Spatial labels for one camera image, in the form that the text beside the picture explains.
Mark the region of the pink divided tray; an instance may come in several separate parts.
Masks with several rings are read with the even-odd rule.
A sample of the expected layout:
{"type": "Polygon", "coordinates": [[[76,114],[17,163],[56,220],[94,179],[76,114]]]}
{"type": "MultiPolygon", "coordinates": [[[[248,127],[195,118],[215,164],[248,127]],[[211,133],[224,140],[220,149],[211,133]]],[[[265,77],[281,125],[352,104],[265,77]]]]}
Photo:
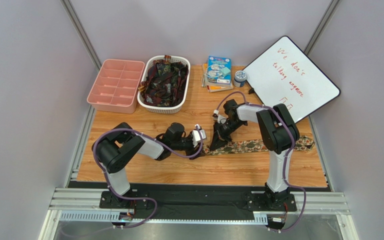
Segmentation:
{"type": "Polygon", "coordinates": [[[142,61],[105,60],[87,96],[87,102],[97,111],[134,113],[144,69],[145,63],[142,61]]]}

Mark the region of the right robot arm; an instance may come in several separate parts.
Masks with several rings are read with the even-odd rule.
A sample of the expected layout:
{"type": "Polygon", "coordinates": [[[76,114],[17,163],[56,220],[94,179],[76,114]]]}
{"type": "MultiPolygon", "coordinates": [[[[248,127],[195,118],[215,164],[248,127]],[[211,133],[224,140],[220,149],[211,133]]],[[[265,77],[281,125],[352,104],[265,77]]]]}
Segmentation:
{"type": "Polygon", "coordinates": [[[270,155],[263,199],[272,209],[288,203],[291,185],[287,168],[300,133],[286,105],[280,103],[269,107],[249,102],[238,104],[231,99],[223,105],[223,109],[226,117],[218,110],[213,112],[213,137],[209,149],[215,151],[232,142],[231,134],[248,122],[258,123],[263,144],[270,155]]]}

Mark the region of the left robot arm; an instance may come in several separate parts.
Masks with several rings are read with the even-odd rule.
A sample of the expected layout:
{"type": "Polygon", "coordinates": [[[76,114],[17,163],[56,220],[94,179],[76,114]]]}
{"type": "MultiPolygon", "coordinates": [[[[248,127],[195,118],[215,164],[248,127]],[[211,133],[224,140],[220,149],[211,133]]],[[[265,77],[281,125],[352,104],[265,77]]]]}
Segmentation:
{"type": "Polygon", "coordinates": [[[166,132],[151,137],[134,130],[126,122],[102,134],[92,145],[91,150],[96,164],[101,168],[108,185],[108,196],[101,204],[112,204],[125,208],[137,201],[148,201],[131,193],[126,166],[136,156],[147,156],[162,161],[171,155],[194,159],[204,149],[207,134],[200,125],[186,134],[182,124],[172,123],[166,132]]]}

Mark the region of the white dry-erase board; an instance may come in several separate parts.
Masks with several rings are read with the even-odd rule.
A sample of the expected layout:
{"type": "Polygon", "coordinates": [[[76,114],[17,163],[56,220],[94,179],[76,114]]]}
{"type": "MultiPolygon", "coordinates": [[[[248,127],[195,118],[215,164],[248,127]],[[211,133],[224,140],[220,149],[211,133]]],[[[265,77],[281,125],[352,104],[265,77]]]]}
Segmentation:
{"type": "Polygon", "coordinates": [[[286,105],[296,123],[341,94],[334,82],[286,35],[244,71],[261,102],[269,107],[286,105]]]}

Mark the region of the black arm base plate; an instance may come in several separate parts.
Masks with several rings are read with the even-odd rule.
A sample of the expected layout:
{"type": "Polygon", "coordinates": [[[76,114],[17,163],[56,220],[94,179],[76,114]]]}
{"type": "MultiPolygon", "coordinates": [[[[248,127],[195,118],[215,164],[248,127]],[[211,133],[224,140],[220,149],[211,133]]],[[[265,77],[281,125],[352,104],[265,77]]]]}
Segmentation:
{"type": "Polygon", "coordinates": [[[137,210],[136,218],[149,216],[156,207],[153,220],[203,220],[203,221],[247,221],[254,219],[254,212],[299,213],[297,201],[302,190],[293,187],[286,205],[270,208],[265,204],[264,186],[221,186],[221,185],[181,185],[132,183],[134,196],[147,197],[148,201],[135,202],[119,208],[112,204],[101,204],[109,189],[103,182],[74,182],[70,188],[86,187],[97,190],[99,210],[137,210]]]}

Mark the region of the aluminium rail frame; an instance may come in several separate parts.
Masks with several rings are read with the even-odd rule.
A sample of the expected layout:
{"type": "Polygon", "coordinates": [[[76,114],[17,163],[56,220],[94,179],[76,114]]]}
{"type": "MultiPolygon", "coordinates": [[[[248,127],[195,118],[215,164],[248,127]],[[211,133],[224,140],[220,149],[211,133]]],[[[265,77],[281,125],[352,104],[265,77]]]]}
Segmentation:
{"type": "Polygon", "coordinates": [[[292,188],[292,198],[271,209],[264,190],[133,183],[118,199],[105,183],[74,182],[55,189],[39,239],[359,238],[342,192],[292,188]]]}

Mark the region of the white perforated basket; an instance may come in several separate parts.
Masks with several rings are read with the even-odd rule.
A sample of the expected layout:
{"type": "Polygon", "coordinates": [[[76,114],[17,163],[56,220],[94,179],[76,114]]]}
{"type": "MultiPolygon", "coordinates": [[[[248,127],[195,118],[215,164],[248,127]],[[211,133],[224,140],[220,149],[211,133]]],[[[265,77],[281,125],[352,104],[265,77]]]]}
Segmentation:
{"type": "Polygon", "coordinates": [[[175,114],[186,101],[191,64],[180,56],[157,55],[150,58],[138,86],[137,101],[146,110],[175,114]]]}

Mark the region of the blue packaged book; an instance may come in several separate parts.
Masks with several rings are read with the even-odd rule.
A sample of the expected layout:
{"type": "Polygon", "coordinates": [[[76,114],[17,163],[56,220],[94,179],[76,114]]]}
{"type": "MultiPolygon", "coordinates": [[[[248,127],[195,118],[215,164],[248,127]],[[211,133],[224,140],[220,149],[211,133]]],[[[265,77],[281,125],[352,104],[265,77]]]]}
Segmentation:
{"type": "Polygon", "coordinates": [[[207,60],[207,67],[204,71],[206,82],[213,86],[227,86],[232,83],[232,60],[226,57],[210,55],[207,60]]]}

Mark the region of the patterned paisley necktie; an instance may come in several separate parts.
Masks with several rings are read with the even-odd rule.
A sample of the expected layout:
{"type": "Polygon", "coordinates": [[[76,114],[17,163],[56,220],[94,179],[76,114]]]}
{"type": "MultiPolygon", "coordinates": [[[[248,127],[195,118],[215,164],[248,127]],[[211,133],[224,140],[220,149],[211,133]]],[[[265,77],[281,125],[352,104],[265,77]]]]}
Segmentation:
{"type": "MultiPolygon", "coordinates": [[[[300,136],[296,141],[294,150],[308,152],[315,146],[315,141],[306,135],[300,136]]],[[[210,150],[209,145],[204,145],[201,151],[203,156],[219,156],[228,154],[245,154],[255,152],[268,152],[269,150],[264,145],[262,139],[244,140],[237,142],[229,142],[227,145],[217,148],[216,150],[210,150]]]]}

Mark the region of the pile of dark ties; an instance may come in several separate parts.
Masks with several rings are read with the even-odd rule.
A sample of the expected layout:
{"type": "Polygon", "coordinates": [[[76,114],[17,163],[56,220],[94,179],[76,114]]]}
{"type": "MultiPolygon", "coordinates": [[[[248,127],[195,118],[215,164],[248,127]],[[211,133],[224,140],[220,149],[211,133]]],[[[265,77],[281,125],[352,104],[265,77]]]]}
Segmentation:
{"type": "Polygon", "coordinates": [[[145,81],[139,86],[139,95],[145,105],[175,107],[184,99],[188,74],[187,64],[167,59],[153,60],[145,81]]]}

